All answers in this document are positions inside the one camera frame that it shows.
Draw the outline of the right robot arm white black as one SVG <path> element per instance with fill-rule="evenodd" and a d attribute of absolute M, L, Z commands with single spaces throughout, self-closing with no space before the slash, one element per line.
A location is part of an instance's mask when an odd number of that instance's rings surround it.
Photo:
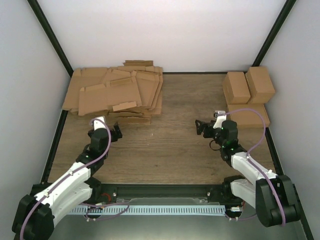
<path fill-rule="evenodd" d="M 255 161 L 240 144 L 237 123 L 219 116 L 217 120 L 195 120 L 196 133 L 219 145 L 221 158 L 242 177 L 229 178 L 222 188 L 229 202 L 240 198 L 255 209 L 265 227 L 301 219 L 294 185 L 287 175 L 278 175 Z"/>

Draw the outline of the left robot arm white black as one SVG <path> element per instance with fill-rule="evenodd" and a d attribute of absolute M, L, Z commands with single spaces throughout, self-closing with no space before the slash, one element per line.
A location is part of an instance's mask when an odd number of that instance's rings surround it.
<path fill-rule="evenodd" d="M 72 166 L 42 191 L 20 200 L 11 228 L 16 239 L 47 240 L 72 209 L 101 198 L 101 182 L 93 175 L 104 165 L 111 143 L 123 135 L 117 123 L 109 129 L 103 116 L 92 119 L 90 124 L 90 143 Z"/>

